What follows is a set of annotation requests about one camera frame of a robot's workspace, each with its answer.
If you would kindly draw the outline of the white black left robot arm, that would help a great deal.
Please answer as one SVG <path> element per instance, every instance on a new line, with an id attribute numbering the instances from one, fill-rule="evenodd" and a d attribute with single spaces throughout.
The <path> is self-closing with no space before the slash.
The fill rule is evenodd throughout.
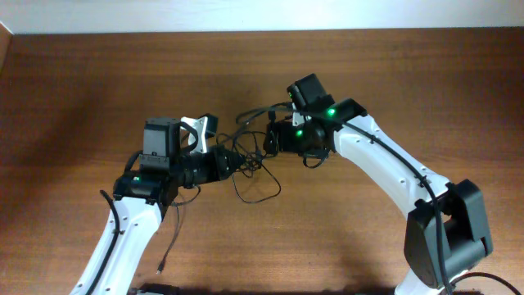
<path id="1" fill-rule="evenodd" d="M 245 163 L 244 156 L 223 145 L 207 145 L 217 124 L 212 115 L 146 121 L 142 149 L 129 158 L 112 193 L 102 193 L 110 214 L 74 294 L 127 293 L 178 189 L 228 179 Z"/>

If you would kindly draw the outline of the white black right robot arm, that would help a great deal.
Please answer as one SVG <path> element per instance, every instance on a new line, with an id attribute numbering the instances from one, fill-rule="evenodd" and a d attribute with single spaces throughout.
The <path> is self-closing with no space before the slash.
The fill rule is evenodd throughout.
<path id="1" fill-rule="evenodd" d="M 264 150 L 324 162 L 334 152 L 357 165 L 406 219 L 409 272 L 396 294 L 442 294 L 493 251 L 481 190 L 437 174 L 388 137 L 354 99 L 336 102 L 317 75 L 287 87 L 269 109 Z"/>

